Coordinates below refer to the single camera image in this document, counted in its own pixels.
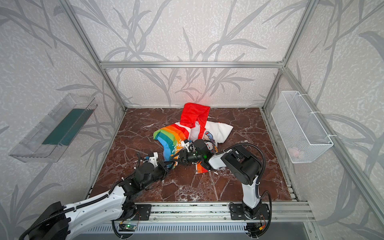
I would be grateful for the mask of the colourful rainbow kids jacket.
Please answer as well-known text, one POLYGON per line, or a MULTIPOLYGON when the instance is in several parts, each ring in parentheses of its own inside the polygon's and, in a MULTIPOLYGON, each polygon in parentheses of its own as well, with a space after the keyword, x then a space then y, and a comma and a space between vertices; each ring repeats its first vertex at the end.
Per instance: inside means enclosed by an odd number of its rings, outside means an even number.
MULTIPOLYGON (((215 143, 215 154, 218 153, 218 144, 223 144, 227 140, 234 127, 225 123, 209 121, 210 110, 211 108, 208 106, 187 103, 179 122, 154 132, 154 139, 163 146, 165 162, 170 161, 172 155, 183 149, 181 142, 184 140, 192 142, 198 139, 211 140, 215 143)), ((215 155, 209 159, 209 164, 214 170, 226 166, 221 157, 215 155)), ((208 171, 198 164, 197 172, 206 173, 208 171)))

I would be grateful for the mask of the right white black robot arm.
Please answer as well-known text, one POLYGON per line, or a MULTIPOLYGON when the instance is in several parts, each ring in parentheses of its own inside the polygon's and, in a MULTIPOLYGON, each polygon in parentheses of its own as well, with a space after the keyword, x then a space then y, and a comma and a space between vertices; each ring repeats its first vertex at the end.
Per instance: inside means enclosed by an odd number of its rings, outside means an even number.
POLYGON ((201 164, 205 170, 213 171, 227 168, 242 183, 243 200, 240 204, 229 203, 232 220, 272 219, 271 207, 262 201, 259 193, 260 179, 266 169, 264 153, 249 143, 235 144, 217 152, 210 140, 185 140, 182 148, 169 157, 170 162, 178 164, 201 164))

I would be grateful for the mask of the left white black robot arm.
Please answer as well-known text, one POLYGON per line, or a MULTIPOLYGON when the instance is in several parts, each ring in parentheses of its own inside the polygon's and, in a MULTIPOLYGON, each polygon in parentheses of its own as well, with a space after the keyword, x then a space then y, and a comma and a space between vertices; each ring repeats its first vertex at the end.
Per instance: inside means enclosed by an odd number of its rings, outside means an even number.
POLYGON ((127 220, 137 213, 135 199, 152 184, 160 182, 174 162, 142 163, 128 177, 97 196, 73 204, 51 204, 19 237, 23 240, 70 240, 106 221, 127 220))

